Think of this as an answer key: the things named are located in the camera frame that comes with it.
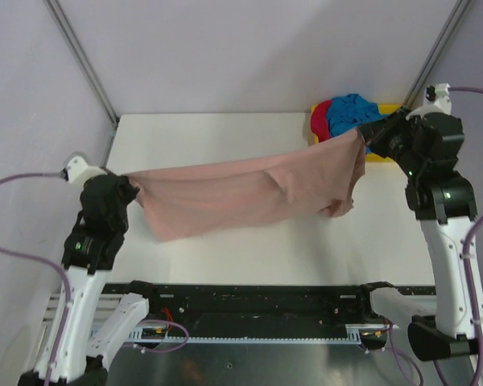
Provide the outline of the pink t shirt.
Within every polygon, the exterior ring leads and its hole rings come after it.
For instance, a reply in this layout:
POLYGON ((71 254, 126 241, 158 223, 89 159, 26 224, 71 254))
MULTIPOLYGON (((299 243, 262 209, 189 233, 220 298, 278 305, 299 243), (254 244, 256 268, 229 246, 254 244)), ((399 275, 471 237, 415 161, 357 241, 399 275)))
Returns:
POLYGON ((127 175, 156 238, 171 241, 296 216, 343 216, 365 173, 356 129, 286 154, 127 175))

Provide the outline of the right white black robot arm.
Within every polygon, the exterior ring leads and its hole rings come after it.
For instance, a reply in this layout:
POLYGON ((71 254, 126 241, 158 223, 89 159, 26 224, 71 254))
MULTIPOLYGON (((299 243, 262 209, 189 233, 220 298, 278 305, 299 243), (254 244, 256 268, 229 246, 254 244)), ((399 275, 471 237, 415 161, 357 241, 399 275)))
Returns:
POLYGON ((436 311, 382 281, 363 285, 357 317, 375 322, 382 316, 407 329, 411 350, 423 362, 483 354, 483 291, 471 233, 477 205, 472 184, 455 169, 464 142, 461 120, 443 111, 400 108, 358 131, 368 149, 394 160, 407 177, 407 205, 431 259, 436 311))

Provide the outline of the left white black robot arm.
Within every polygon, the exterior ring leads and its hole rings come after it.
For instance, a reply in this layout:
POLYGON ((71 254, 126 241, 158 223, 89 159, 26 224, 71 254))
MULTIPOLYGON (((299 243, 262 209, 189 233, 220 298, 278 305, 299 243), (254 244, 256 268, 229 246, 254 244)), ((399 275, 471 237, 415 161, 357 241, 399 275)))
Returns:
POLYGON ((127 207, 138 188, 126 176, 97 175, 80 193, 81 210, 64 242, 58 270, 63 286, 52 329, 35 367, 21 385, 104 385, 108 369, 130 331, 157 319, 162 302, 128 293, 98 331, 90 335, 101 292, 128 230, 127 207))

